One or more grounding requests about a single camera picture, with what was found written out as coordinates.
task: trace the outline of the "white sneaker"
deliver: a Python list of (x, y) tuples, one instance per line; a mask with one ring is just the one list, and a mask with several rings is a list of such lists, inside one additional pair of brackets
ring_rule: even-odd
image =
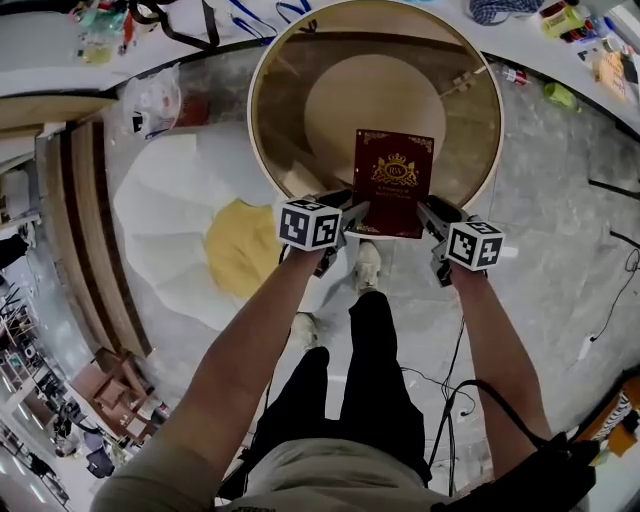
[(320, 347), (318, 341), (318, 328), (313, 316), (308, 313), (296, 313), (291, 324), (290, 340), (295, 340), (305, 352), (312, 348)]
[(355, 266), (356, 291), (358, 295), (367, 288), (378, 289), (378, 276), (382, 267), (380, 253), (371, 242), (362, 242)]

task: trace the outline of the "white table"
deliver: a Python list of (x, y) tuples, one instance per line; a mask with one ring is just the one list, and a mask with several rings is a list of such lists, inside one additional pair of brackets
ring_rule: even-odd
[[(191, 35), (204, 34), (201, 0), (178, 0), (167, 7), (172, 26), (175, 30)], [(206, 0), (216, 9), (216, 21), (221, 37), (221, 46), (246, 41), (249, 34), (235, 27), (230, 20), (232, 10), (228, 0)], [(310, 0), (313, 7), (322, 7), (336, 0)], [(509, 19), (505, 23), (483, 27), (467, 17), (462, 2), (465, 0), (433, 0), (414, 2), (444, 19), (460, 31), (476, 48), (497, 57), (517, 62), (527, 68), (543, 73), (578, 91), (593, 102), (611, 112), (640, 134), (640, 109), (637, 98), (622, 104), (601, 85), (594, 82), (591, 71), (576, 57), (575, 45), (569, 45), (559, 39), (547, 38), (539, 28), (537, 15), (526, 19)], [(282, 20), (275, 11), (275, 0), (242, 0), (261, 17), (269, 17), (276, 28), (284, 28)], [(612, 13), (622, 7), (616, 7)], [(53, 13), (41, 13), (41, 16), (55, 16)], [(3, 17), (9, 26), (17, 29), (19, 18)], [(44, 19), (43, 30), (50, 27), (51, 20)], [(61, 23), (60, 31), (69, 27)], [(71, 65), (68, 62), (57, 67), (29, 68), (26, 64), (20, 69), (3, 71), (0, 69), (0, 96), (26, 92), (61, 89), (109, 89), (132, 76), (154, 69), (162, 64), (196, 53), (198, 50), (167, 38), (157, 28), (142, 38), (138, 45), (124, 56), (115, 56), (104, 66)]]
[[(225, 4), (226, 0), (209, 1), (212, 5), (228, 5)], [(434, 0), (413, 3), (413, 5), (423, 7), (441, 17), (481, 51), (517, 62), (562, 82), (602, 106), (640, 134), (640, 108), (638, 107), (637, 91), (635, 91), (635, 97), (630, 95), (631, 98), (627, 99), (626, 104), (621, 103), (593, 80), (589, 67), (576, 56), (575, 44), (570, 45), (560, 39), (548, 38), (543, 34), (539, 28), (540, 17), (538, 15), (529, 18), (510, 18), (501, 25), (485, 27), (478, 25), (464, 13), (463, 1)], [(184, 19), (184, 7), (187, 2), (196, 2), (197, 4), (197, 0), (180, 0), (180, 2), (185, 2), (182, 9), (174, 12), (170, 10), (169, 12), (175, 23), (184, 28), (189, 26), (189, 20)], [(244, 0), (244, 2), (247, 5), (251, 4), (250, 0)], [(314, 7), (320, 7), (335, 3), (335, 0), (311, 0), (311, 3)], [(218, 7), (216, 10), (221, 46), (248, 40), (249, 34), (230, 26), (229, 12), (225, 9), (227, 8)], [(193, 13), (190, 12), (191, 23), (194, 23)], [(198, 50), (195, 48), (166, 38), (160, 30), (156, 30), (149, 34), (146, 40), (140, 41), (137, 48), (110, 63), (109, 70), (118, 76), (137, 74), (196, 51)]]

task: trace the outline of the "plastic bag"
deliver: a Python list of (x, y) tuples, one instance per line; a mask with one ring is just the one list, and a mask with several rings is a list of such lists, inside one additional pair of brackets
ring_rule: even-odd
[(176, 125), (182, 109), (178, 64), (158, 74), (132, 78), (124, 89), (124, 117), (133, 133), (152, 139)]

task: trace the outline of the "black pants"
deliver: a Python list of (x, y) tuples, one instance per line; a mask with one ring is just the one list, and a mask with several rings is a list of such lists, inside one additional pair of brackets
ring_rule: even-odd
[(27, 244), (20, 235), (13, 235), (11, 238), (0, 240), (0, 270), (8, 267), (18, 258), (22, 258), (27, 253)]
[(250, 466), (293, 439), (334, 438), (366, 444), (431, 479), (424, 460), (422, 413), (411, 403), (396, 361), (397, 339), (387, 298), (364, 294), (349, 310), (353, 356), (337, 421), (325, 419), (329, 351), (309, 350), (258, 422)]

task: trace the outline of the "blue strap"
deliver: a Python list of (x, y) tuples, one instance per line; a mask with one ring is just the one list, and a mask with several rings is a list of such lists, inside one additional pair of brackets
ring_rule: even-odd
[(238, 18), (236, 16), (233, 16), (232, 14), (229, 14), (229, 16), (231, 17), (231, 22), (236, 27), (241, 28), (242, 30), (247, 32), (249, 35), (254, 37), (255, 39), (258, 39), (261, 44), (266, 46), (266, 45), (270, 44), (271, 41), (273, 41), (273, 39), (274, 39), (273, 37), (268, 37), (268, 36), (262, 35), (258, 30), (253, 28), (251, 25), (249, 25), (242, 18)]
[[(290, 11), (293, 11), (296, 14), (299, 14), (300, 16), (304, 16), (306, 13), (311, 11), (311, 4), (307, 0), (300, 0), (300, 4), (302, 5), (302, 7), (298, 7), (296, 5), (287, 4), (287, 3), (284, 3), (284, 2), (282, 2), (280, 0), (278, 0), (278, 2), (276, 2), (276, 11), (278, 11), (278, 14), (280, 15), (280, 17), (287, 24), (291, 25), (291, 20), (289, 18), (287, 18), (282, 13), (281, 9), (289, 9)], [(318, 22), (316, 20), (311, 20), (306, 28), (302, 27), (300, 29), (300, 32), (305, 32), (307, 34), (313, 34), (317, 29), (318, 29)]]
[[(278, 34), (278, 30), (273, 26), (273, 25), (269, 25), (266, 21), (263, 21), (262, 19), (260, 19), (260, 17), (258, 15), (256, 15), (253, 11), (251, 11), (249, 8), (245, 7), (242, 2), (240, 0), (229, 0), (229, 2), (231, 2), (235, 7), (237, 7), (238, 9), (240, 9), (240, 11), (242, 11), (244, 14), (246, 14), (247, 16), (249, 16), (251, 19), (257, 21), (258, 23), (260, 23), (261, 25), (264, 25), (265, 27), (267, 27), (268, 29), (272, 30), (274, 33), (274, 36)], [(234, 18), (240, 20), (241, 18), (237, 18), (234, 17), (233, 15), (231, 16), (231, 19), (233, 20)], [(245, 22), (244, 20), (242, 20), (242, 24), (244, 26), (239, 25), (238, 23), (236, 23), (234, 21), (234, 24), (240, 28), (242, 28), (243, 30), (247, 31), (245, 26), (249, 26), (247, 22)]]

